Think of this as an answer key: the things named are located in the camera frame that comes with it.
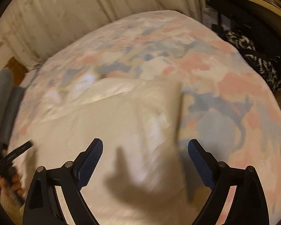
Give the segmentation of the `person left hand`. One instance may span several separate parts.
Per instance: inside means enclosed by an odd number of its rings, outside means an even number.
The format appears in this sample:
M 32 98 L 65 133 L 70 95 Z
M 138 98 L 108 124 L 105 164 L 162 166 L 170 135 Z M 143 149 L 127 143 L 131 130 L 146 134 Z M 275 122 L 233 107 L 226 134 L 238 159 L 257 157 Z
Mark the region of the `person left hand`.
M 10 177 L 10 181 L 0 176 L 1 192 L 10 198 L 13 197 L 14 192 L 16 192 L 19 196 L 23 196 L 25 193 L 25 190 L 22 188 L 21 184 L 22 177 L 18 174 L 18 169 L 14 166 L 13 170 L 14 175 L 13 177 Z

